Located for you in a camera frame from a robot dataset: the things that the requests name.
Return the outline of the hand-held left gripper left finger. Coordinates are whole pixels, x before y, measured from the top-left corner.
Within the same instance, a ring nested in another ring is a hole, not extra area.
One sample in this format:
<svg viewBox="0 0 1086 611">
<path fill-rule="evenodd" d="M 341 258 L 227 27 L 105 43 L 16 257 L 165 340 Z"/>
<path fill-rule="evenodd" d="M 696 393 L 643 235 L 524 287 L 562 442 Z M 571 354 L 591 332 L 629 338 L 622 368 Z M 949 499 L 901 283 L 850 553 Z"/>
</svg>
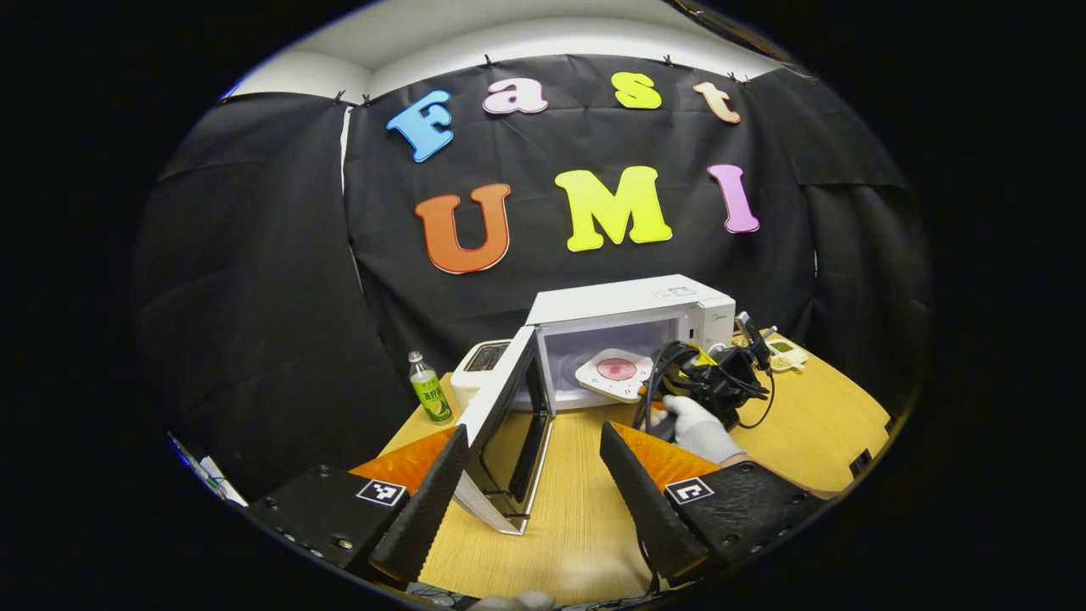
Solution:
<svg viewBox="0 0 1086 611">
<path fill-rule="evenodd" d="M 249 514 L 361 580 L 406 586 L 422 572 L 468 450 L 457 425 L 356 468 L 318 464 L 249 502 Z"/>
</svg>

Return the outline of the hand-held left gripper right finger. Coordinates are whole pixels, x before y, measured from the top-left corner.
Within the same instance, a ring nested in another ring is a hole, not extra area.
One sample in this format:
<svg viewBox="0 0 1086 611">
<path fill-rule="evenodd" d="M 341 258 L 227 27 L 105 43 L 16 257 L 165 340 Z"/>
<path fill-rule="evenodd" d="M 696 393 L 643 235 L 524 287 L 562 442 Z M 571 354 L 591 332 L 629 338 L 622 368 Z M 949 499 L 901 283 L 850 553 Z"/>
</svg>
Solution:
<svg viewBox="0 0 1086 611">
<path fill-rule="evenodd" d="M 672 585 L 767 552 L 828 504 L 757 462 L 729 467 L 617 422 L 599 456 L 655 572 Z"/>
</svg>

